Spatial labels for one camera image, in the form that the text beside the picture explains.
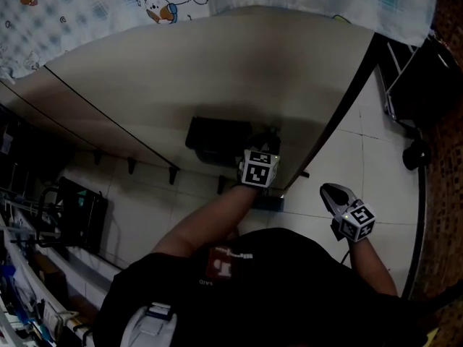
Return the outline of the checked cartoon print cloth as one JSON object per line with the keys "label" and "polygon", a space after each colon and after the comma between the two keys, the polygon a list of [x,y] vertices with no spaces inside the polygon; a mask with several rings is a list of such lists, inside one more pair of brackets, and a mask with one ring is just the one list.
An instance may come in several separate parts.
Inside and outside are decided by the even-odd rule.
{"label": "checked cartoon print cloth", "polygon": [[149,24],[244,7],[332,17],[420,46],[436,0],[0,0],[0,79],[14,81],[86,43]]}

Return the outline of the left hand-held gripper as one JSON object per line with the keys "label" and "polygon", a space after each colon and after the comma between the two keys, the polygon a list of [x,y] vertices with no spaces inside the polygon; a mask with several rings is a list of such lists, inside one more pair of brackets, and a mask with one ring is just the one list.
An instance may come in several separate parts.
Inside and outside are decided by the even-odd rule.
{"label": "left hand-held gripper", "polygon": [[280,147],[276,131],[265,131],[249,138],[239,161],[238,182],[256,189],[269,188],[279,169]]}

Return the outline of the brown cardboard box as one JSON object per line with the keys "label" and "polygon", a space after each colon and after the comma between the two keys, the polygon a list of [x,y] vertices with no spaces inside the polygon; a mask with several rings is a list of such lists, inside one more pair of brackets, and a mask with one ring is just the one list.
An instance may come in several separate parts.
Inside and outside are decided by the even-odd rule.
{"label": "brown cardboard box", "polygon": [[35,252],[30,266],[44,286],[63,306],[69,306],[69,293],[65,274],[44,254]]}

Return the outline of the white shelf rack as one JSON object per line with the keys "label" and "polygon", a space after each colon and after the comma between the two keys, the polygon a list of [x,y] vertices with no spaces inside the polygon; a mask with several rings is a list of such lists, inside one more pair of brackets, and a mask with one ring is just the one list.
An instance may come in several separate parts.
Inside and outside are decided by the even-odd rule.
{"label": "white shelf rack", "polygon": [[95,347],[94,321],[98,308],[69,284],[69,306],[63,307],[30,266],[35,252],[46,248],[34,242],[38,200],[0,189],[0,277],[25,323],[33,323],[57,347]]}

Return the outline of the black box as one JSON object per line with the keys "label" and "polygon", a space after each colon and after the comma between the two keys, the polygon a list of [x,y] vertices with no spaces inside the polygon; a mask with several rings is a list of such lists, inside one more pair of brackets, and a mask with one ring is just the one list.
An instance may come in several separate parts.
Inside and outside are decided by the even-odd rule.
{"label": "black box", "polygon": [[252,135],[250,122],[193,117],[185,146],[205,164],[234,168]]}

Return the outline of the white storage bin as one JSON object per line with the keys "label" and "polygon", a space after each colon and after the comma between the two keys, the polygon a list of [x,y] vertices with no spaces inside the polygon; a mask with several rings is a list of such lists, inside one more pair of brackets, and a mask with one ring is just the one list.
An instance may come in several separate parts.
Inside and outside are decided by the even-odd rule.
{"label": "white storage bin", "polygon": [[120,269],[79,247],[47,248],[46,255],[65,274],[67,283],[100,309]]}

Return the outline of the black folding cart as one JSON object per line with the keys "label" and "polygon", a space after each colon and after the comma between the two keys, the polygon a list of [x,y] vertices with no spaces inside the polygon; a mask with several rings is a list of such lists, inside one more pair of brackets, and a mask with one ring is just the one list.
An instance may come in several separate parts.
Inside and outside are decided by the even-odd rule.
{"label": "black folding cart", "polygon": [[[88,190],[88,198],[77,195]],[[34,242],[42,248],[80,247],[96,253],[100,249],[108,200],[65,177],[43,190],[38,201]]]}

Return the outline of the black caster wheel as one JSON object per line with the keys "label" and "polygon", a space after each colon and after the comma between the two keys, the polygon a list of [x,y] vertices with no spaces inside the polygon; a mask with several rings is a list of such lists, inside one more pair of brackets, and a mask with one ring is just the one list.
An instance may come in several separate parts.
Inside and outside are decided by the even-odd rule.
{"label": "black caster wheel", "polygon": [[402,161],[409,171],[427,166],[430,162],[430,148],[424,140],[414,140],[402,153]]}

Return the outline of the black metal rack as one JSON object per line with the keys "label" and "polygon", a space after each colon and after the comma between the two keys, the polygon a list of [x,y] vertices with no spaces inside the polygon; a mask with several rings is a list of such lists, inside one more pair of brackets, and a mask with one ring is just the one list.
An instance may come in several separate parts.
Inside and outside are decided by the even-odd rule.
{"label": "black metal rack", "polygon": [[432,35],[420,47],[388,39],[378,68],[384,111],[408,129],[432,124],[463,88],[463,73],[454,55]]}

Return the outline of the person's left forearm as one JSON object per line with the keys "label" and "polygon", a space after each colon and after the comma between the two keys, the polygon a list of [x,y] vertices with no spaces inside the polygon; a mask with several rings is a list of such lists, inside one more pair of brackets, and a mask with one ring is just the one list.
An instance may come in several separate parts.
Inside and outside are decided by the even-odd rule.
{"label": "person's left forearm", "polygon": [[190,257],[201,246],[224,240],[248,214],[258,191],[238,185],[200,207],[175,225],[153,248],[154,253]]}

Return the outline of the person's black shirt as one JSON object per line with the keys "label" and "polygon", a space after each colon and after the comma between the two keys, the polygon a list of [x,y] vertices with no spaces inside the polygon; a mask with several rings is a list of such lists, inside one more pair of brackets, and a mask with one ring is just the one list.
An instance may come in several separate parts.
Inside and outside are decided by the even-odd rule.
{"label": "person's black shirt", "polygon": [[403,299],[380,294],[316,242],[253,231],[189,257],[153,253],[117,274],[93,325],[120,347],[152,303],[177,316],[171,347],[422,347]]}

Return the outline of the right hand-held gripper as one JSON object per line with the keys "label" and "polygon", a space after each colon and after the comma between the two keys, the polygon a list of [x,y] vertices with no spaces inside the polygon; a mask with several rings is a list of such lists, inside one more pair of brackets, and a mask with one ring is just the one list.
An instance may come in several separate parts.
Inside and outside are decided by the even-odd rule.
{"label": "right hand-held gripper", "polygon": [[326,209],[334,216],[332,231],[338,241],[347,239],[357,243],[373,232],[376,214],[371,206],[357,200],[354,192],[342,185],[325,183],[320,187],[320,196]]}

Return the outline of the dark storage shelf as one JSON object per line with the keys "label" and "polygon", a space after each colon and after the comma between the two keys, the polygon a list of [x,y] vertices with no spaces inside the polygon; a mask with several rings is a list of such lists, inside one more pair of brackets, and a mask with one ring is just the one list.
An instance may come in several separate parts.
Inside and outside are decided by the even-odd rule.
{"label": "dark storage shelf", "polygon": [[13,136],[8,155],[0,153],[0,189],[30,194],[35,181],[54,181],[75,154],[72,144],[26,122],[0,105],[3,133]]}

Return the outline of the person's right forearm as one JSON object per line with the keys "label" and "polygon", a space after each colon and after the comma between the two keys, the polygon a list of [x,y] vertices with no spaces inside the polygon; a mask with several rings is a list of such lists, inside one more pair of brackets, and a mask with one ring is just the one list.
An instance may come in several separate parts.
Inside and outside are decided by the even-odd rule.
{"label": "person's right forearm", "polygon": [[398,296],[393,278],[368,238],[349,242],[352,269],[380,294]]}

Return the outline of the white body-worn pouch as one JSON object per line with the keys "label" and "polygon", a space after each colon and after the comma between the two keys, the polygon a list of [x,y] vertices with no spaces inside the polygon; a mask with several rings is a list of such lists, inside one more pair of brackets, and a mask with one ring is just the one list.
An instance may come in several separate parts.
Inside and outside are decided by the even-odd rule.
{"label": "white body-worn pouch", "polygon": [[120,347],[170,347],[176,327],[177,314],[171,306],[153,302],[130,318]]}

